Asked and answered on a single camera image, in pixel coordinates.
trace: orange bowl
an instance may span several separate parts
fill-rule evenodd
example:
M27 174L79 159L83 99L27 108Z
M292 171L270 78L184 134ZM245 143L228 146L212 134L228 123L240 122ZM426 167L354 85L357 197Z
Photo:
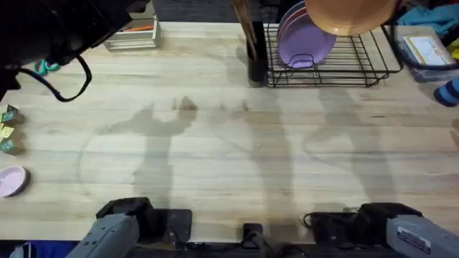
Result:
M397 0L305 0L314 24L335 35L355 35L385 23Z

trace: butcher block countertop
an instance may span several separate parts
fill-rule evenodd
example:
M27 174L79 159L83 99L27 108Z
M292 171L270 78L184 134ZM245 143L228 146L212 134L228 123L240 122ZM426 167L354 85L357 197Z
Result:
M255 88L239 24L161 26L160 49L84 53L94 79L73 102L19 76L2 103L27 117L26 152L0 163L32 182L0 200L0 239L78 240L104 204L132 196L191 209L193 241L236 241L246 221L308 240L305 213L370 201L459 233L459 113L432 100L440 83L402 70L369 89ZM47 79L69 97L84 74L72 62Z

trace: black cable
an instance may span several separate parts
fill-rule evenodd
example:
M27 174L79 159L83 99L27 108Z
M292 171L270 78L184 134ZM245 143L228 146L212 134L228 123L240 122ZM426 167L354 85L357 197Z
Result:
M279 250L276 252L274 258L283 258L286 255L288 250L294 250L299 252L303 257L308 257L308 255L296 244L284 244Z
M304 217L303 217L303 224L304 224L304 227L307 228L307 230L312 230L312 226L311 224L309 224L308 222L306 222L306 219L311 216L313 213L308 213L308 214L305 214ZM346 219L343 219L341 218L340 216L334 216L333 214L326 214L326 213L320 213L320 216L324 216L324 217L328 217L330 219L333 219L335 221L339 221L341 222L342 224L350 224L351 222L346 220Z
M30 77L33 77L35 80L38 82L42 83L45 87L48 88L48 90L51 91L51 93L60 101L60 102L70 102L77 97L81 96L86 91L87 86L90 84L91 80L93 80L93 74L91 73L91 69L88 67L86 61L80 56L76 56L76 59L78 62L80 62L81 66L83 67L85 74L86 74L86 81L83 83L83 86L81 87L80 91L73 97L63 97L56 88L54 88L51 83L49 83L43 76L37 74L36 72L27 69L27 68L18 68L17 72L24 73L26 75L29 75Z
M392 18L389 22L389 43L391 44L392 50L397 58L400 58L405 64L410 67L414 67L421 70L436 70L436 71L447 71L447 70L456 70L459 69L459 63L455 64L445 64L445 65L426 65L420 64L419 62L415 62L411 60L400 48L397 43L396 35L396 17L397 13L403 5L403 0L397 0L397 4L395 5L394 13L392 14Z

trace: black wire dish rack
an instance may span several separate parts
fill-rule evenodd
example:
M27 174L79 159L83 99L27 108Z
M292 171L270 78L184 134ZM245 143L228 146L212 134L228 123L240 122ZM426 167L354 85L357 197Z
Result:
M295 62L312 63L309 68L291 68L293 61L284 64L278 54L278 23L295 2L298 0L275 4L261 1L262 25L254 22L254 26L258 25L256 27L259 30L264 30L263 33L256 33L257 53L266 59L264 63L258 61L258 64L265 65L264 81L269 87L371 87L403 69L403 64L393 55L387 40L389 34L384 27L381 27L381 33L372 31L361 35L338 36L331 52L319 63L315 63L313 56L308 53L292 57ZM390 51L383 52L381 44ZM253 69L250 67L249 73L253 73Z

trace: small pink dish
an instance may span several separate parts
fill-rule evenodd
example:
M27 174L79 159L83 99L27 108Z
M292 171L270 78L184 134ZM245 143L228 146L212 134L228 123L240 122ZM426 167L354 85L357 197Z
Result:
M0 196L8 197L21 192L27 184L29 174L21 166L10 166L0 171Z

